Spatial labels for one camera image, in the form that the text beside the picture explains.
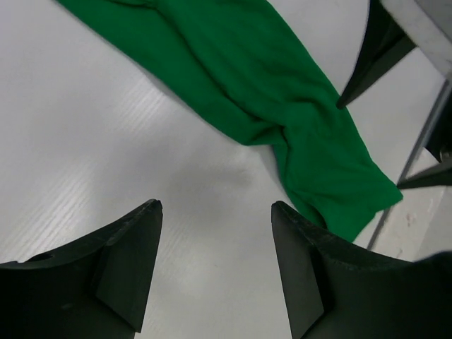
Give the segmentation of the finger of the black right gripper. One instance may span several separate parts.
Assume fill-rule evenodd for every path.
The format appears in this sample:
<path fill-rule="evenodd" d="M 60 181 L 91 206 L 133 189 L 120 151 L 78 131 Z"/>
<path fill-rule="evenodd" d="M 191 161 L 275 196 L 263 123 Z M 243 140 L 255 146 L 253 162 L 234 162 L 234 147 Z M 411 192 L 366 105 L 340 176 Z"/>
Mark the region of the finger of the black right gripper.
<path fill-rule="evenodd" d="M 369 15 L 354 71 L 336 106 L 344 108 L 368 90 L 415 48 L 380 1 L 369 2 Z"/>

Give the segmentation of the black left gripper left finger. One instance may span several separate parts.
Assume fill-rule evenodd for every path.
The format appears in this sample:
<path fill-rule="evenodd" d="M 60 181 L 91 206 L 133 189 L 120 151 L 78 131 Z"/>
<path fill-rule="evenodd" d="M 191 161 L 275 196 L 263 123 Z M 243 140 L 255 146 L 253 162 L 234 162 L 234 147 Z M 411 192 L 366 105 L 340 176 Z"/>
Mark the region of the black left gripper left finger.
<path fill-rule="evenodd" d="M 133 338 L 143 329 L 162 230 L 151 199 L 24 262 L 1 264 L 2 338 Z"/>

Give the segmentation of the green t shirt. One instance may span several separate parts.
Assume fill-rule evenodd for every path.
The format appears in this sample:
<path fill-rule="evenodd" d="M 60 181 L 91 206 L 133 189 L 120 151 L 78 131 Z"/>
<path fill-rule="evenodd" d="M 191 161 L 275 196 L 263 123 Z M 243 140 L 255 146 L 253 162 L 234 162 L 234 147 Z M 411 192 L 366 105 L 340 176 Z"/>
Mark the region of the green t shirt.
<path fill-rule="evenodd" d="M 269 145 L 282 187 L 315 225 L 353 241 L 402 200 L 350 113 L 267 1 L 64 1 L 98 35 L 242 145 Z"/>

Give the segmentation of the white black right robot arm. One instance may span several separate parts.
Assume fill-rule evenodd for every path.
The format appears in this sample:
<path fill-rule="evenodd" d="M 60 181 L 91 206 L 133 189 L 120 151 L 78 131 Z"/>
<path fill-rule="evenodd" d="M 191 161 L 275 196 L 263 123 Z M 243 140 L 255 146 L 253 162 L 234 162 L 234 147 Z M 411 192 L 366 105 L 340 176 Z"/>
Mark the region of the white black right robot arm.
<path fill-rule="evenodd" d="M 336 106 L 358 98 L 416 47 L 451 81 L 451 2 L 370 1 L 354 71 Z"/>

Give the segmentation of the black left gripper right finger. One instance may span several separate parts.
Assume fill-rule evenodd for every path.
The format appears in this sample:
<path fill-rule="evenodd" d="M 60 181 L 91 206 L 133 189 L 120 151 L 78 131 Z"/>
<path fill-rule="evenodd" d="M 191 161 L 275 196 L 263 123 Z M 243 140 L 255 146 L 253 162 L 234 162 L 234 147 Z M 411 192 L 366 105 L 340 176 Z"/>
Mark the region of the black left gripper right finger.
<path fill-rule="evenodd" d="M 271 208 L 293 338 L 450 338 L 451 253 L 409 262 Z"/>

